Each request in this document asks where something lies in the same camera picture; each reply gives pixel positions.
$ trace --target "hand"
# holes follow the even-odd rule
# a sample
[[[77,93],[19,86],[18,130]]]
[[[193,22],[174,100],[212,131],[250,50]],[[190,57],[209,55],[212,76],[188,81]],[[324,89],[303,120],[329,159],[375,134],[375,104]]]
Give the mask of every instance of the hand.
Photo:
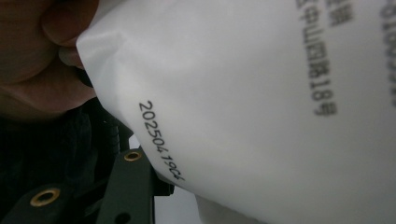
[[[0,0],[1,117],[57,119],[95,96],[71,65],[82,66],[76,40],[97,5],[98,0]]]

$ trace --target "black metal frame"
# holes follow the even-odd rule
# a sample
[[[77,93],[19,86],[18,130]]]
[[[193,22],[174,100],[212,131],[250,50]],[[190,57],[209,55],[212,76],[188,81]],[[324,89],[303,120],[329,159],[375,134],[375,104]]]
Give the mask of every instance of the black metal frame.
[[[110,116],[97,99],[84,110],[98,149],[98,181],[84,192],[51,184],[26,193],[1,224],[153,224],[154,196],[169,196],[174,186],[162,182],[144,151],[129,149],[131,130]]]

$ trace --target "finger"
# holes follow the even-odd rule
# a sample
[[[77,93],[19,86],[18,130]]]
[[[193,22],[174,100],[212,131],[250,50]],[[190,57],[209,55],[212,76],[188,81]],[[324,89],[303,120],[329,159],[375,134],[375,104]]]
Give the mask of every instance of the finger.
[[[59,113],[79,107],[95,96],[93,88],[85,86],[78,79],[75,68],[59,60],[40,75],[3,89],[23,104],[46,113]]]
[[[79,58],[77,48],[62,47],[59,49],[59,58],[61,61],[69,66],[75,66],[78,68],[83,68],[82,61]]]
[[[88,28],[99,0],[69,0],[49,9],[41,19],[46,36],[55,44],[74,47],[78,36]]]

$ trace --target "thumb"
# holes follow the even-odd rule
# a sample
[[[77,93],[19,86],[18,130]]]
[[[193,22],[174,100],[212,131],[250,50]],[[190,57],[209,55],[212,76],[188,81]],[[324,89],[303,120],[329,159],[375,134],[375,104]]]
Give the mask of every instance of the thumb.
[[[74,47],[78,36],[88,28],[99,0],[68,0],[47,10],[41,18],[44,34],[53,43]]]

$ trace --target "white plastic bag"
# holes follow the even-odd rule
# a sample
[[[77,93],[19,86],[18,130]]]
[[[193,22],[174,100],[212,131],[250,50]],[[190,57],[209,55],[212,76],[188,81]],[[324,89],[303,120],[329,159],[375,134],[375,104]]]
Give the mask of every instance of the white plastic bag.
[[[78,50],[182,188],[270,224],[390,224],[395,6],[104,0]]]

